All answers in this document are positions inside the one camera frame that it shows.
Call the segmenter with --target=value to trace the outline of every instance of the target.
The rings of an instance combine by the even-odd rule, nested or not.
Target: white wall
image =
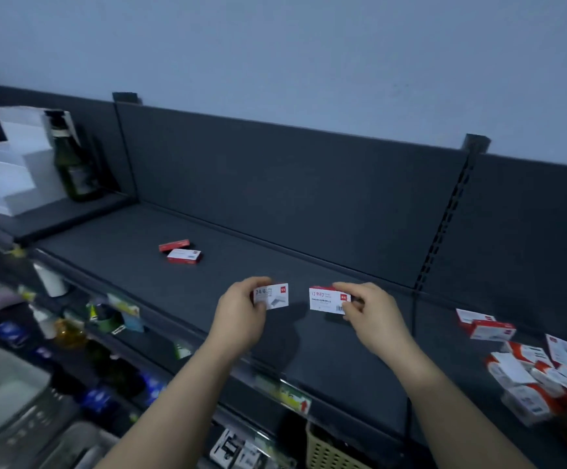
[[[567,0],[0,0],[0,84],[567,163]]]

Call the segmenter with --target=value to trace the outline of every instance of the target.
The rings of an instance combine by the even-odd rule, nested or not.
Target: left hand
[[[272,284],[268,276],[253,276],[229,287],[218,300],[206,343],[233,361],[257,344],[264,331],[266,304],[251,302],[251,292]]]

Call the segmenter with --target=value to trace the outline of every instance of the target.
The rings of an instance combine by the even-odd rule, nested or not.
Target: white plastic container
[[[34,263],[34,268],[40,281],[45,285],[45,290],[49,296],[57,298],[58,296],[64,296],[68,292],[68,286],[58,274],[38,263]]]

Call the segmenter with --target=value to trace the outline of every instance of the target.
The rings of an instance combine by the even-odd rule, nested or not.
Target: shelf
[[[416,302],[416,341],[427,355],[468,398],[538,468],[567,468],[567,445],[546,425],[527,428],[501,403],[502,388],[488,373],[484,358],[499,350],[501,343],[473,341],[458,325],[455,309],[427,300]],[[518,331],[513,339],[545,347],[544,339]],[[411,437],[426,445],[414,418]]]
[[[70,199],[62,199],[15,217],[0,214],[0,248],[4,251],[10,250],[13,244],[26,247],[33,241],[134,202],[132,197],[117,192],[107,192],[96,201],[76,203]]]
[[[190,239],[203,252],[198,265],[171,264],[157,251],[157,245],[178,238]],[[41,240],[30,255],[92,294],[112,292],[138,305],[147,327],[192,350],[206,337],[218,297],[231,283],[251,275],[288,282],[291,306],[269,313],[262,340],[232,375],[260,391],[256,377],[283,379],[312,399],[307,418],[337,438],[376,460],[391,460],[398,452],[407,408],[404,390],[348,323],[309,311],[307,304],[309,286],[370,277],[143,205]],[[409,291],[374,281],[396,297],[409,321]]]

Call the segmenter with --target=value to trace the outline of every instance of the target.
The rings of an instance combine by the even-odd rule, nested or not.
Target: bottle label
[[[97,190],[96,180],[90,166],[69,166],[68,174],[71,176],[77,194],[90,194]]]

